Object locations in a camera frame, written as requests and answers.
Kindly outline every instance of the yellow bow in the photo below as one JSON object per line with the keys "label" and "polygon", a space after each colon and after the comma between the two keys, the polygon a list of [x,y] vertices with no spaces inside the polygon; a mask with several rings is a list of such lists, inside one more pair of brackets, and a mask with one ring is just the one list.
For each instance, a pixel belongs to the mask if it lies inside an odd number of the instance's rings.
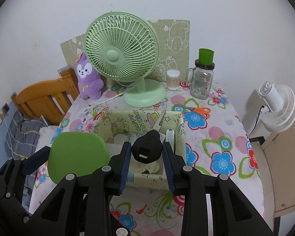
{"label": "yellow bow", "polygon": [[87,88],[87,87],[88,87],[88,85],[87,85],[87,84],[84,84],[84,85],[80,85],[80,87],[81,87],[81,88],[83,88],[83,90],[82,90],[82,91],[84,91],[84,89],[85,89],[85,88]]}

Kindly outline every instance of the stuffed animal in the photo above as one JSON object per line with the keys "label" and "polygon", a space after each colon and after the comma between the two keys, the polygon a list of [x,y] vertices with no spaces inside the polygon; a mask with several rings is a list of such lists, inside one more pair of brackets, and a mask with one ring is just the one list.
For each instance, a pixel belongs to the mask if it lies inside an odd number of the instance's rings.
{"label": "stuffed animal", "polygon": [[93,68],[84,52],[77,62],[78,85],[81,98],[99,99],[104,82],[99,72]]}

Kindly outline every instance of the tiled floor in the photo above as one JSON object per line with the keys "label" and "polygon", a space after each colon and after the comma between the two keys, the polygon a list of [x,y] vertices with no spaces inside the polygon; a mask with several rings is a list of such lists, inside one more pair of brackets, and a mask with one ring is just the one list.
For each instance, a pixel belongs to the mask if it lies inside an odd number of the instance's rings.
{"label": "tiled floor", "polygon": [[266,156],[261,149],[259,142],[251,143],[252,149],[254,151],[255,158],[258,163],[258,168],[260,172],[260,178],[262,182],[263,188],[263,196],[264,196],[264,207],[265,212],[263,218],[265,219],[268,226],[273,231],[273,220],[274,220],[274,193],[273,193],[273,185],[271,174],[269,170],[269,166],[266,160]]}

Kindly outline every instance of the jar handle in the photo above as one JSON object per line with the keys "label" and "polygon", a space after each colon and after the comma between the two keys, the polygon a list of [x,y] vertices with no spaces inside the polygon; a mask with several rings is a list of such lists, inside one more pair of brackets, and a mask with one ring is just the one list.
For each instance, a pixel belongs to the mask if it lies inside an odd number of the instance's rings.
{"label": "jar handle", "polygon": [[188,85],[191,85],[191,82],[189,82],[189,80],[188,80],[188,75],[189,75],[190,71],[192,71],[192,70],[193,70],[193,68],[189,68],[189,69],[187,70],[187,72],[186,72],[186,83],[187,83]]}

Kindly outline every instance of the black cable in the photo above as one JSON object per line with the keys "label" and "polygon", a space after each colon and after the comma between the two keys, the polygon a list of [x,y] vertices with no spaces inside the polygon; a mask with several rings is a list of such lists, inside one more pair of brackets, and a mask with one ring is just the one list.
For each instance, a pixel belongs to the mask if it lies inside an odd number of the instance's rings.
{"label": "black cable", "polygon": [[260,113],[261,113],[261,109],[264,108],[264,106],[261,106],[260,109],[259,109],[259,112],[258,112],[258,117],[257,117],[257,120],[256,120],[256,124],[254,125],[254,128],[252,129],[252,131],[249,133],[249,135],[254,131],[254,129],[256,128],[257,126],[257,123],[258,123],[258,120],[259,120],[259,116],[260,116]]}

